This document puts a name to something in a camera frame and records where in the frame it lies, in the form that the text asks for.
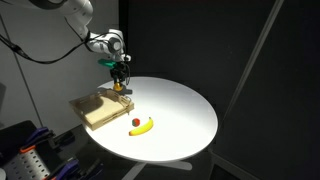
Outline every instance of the dark wall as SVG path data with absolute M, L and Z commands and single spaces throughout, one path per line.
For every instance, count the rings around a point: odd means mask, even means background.
M 273 2 L 129 0 L 132 75 L 185 84 L 223 116 Z
M 261 179 L 320 179 L 320 9 L 285 1 L 214 151 Z

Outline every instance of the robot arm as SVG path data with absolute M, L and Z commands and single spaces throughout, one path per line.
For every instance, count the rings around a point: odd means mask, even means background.
M 114 89 L 120 91 L 122 84 L 128 75 L 129 66 L 127 63 L 131 57 L 125 54 L 125 44 L 123 34 L 119 30 L 110 29 L 103 34 L 90 32 L 87 25 L 92 19 L 93 8 L 89 0 L 2 0 L 9 4 L 30 7 L 30 2 L 45 10 L 57 9 L 65 17 L 69 26 L 86 42 L 88 50 L 97 53 L 105 53 L 116 62 L 113 69 L 110 70 L 114 80 Z

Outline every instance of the banana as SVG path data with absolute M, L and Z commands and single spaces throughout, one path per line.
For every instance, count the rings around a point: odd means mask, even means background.
M 153 120 L 149 117 L 149 121 L 144 125 L 137 127 L 129 132 L 129 136 L 137 136 L 148 132 L 153 127 Z

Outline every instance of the table leg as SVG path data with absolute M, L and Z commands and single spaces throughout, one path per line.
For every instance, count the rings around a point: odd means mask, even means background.
M 122 180 L 133 180 L 147 163 L 137 162 Z
M 148 164 L 154 164 L 157 166 L 171 167 L 171 168 L 188 170 L 188 171 L 192 169 L 192 164 L 184 161 L 176 161 L 176 162 L 170 162 L 170 163 L 148 163 Z

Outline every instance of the round white table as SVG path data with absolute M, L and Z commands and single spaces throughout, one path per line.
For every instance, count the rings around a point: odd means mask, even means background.
M 113 81 L 99 88 L 112 88 Z M 134 179 L 149 164 L 191 170 L 179 160 L 191 157 L 213 140 L 218 120 L 210 103 L 196 91 L 173 81 L 153 77 L 131 77 L 127 87 L 134 109 L 88 134 L 100 146 L 138 163 L 123 180 Z M 151 117 L 153 128 L 138 136 L 129 136 L 132 120 L 140 126 Z

